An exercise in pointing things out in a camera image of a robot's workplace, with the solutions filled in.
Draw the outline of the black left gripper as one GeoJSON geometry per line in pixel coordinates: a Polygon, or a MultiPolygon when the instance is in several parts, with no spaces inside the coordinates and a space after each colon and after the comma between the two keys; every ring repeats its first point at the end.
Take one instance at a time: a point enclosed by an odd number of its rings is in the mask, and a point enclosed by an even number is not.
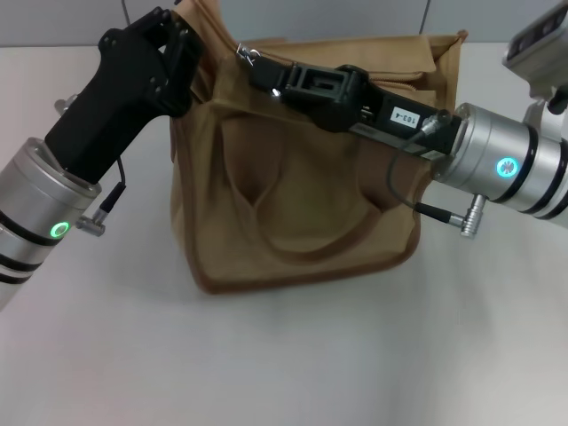
{"type": "Polygon", "coordinates": [[[163,111],[184,115],[203,51],[197,33],[161,7],[125,29],[108,30],[95,75],[45,136],[59,165],[97,183],[151,120],[163,111]]]}

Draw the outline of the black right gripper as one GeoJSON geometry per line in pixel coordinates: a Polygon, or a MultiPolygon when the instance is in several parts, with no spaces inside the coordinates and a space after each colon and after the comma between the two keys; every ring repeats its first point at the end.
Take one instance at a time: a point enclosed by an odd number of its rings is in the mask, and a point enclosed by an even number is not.
{"type": "Polygon", "coordinates": [[[281,64],[258,58],[251,86],[303,114],[316,114],[316,125],[350,132],[416,155],[450,154],[462,119],[445,109],[381,89],[355,67],[281,64]]]}

